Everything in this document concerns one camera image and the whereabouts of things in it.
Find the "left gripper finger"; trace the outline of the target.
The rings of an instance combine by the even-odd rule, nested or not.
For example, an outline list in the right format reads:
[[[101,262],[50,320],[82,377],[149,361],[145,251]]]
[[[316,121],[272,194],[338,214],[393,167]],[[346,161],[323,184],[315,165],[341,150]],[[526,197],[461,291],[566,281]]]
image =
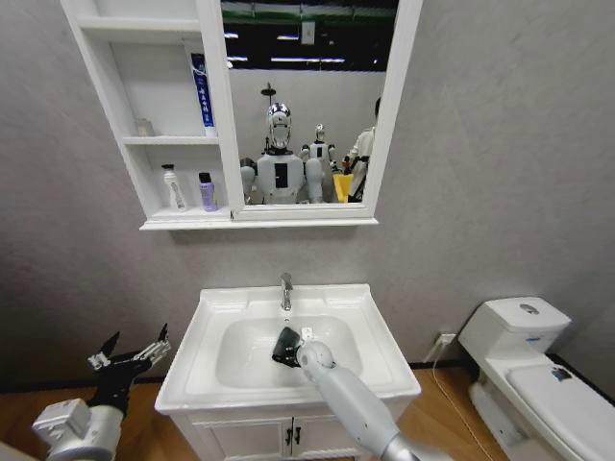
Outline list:
[[[98,352],[91,355],[87,362],[92,369],[102,369],[111,364],[111,353],[113,352],[117,340],[119,339],[120,332],[117,331],[108,340],[106,340]]]
[[[135,361],[159,362],[170,351],[171,345],[168,339],[168,324],[164,324],[158,339],[133,356]]]

